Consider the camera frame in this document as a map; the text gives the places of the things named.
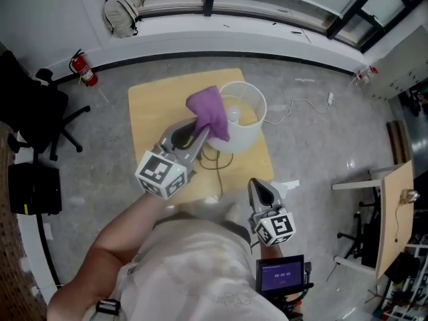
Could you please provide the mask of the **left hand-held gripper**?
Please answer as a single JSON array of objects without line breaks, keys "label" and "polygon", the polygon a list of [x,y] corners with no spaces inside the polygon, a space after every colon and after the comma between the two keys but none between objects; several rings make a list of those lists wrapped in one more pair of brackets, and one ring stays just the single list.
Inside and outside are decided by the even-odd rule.
[{"label": "left hand-held gripper", "polygon": [[194,162],[209,137],[205,127],[195,138],[196,118],[170,125],[160,138],[162,145],[146,151],[135,172],[142,189],[161,199],[170,199],[190,183]]}]

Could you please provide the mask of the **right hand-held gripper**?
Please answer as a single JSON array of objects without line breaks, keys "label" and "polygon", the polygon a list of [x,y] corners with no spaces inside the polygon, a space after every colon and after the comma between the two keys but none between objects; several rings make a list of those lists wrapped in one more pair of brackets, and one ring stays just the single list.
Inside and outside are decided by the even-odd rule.
[{"label": "right hand-held gripper", "polygon": [[282,204],[280,192],[261,179],[249,180],[249,203],[253,214],[249,218],[250,228],[260,243],[275,246],[286,242],[296,234],[292,213]]}]

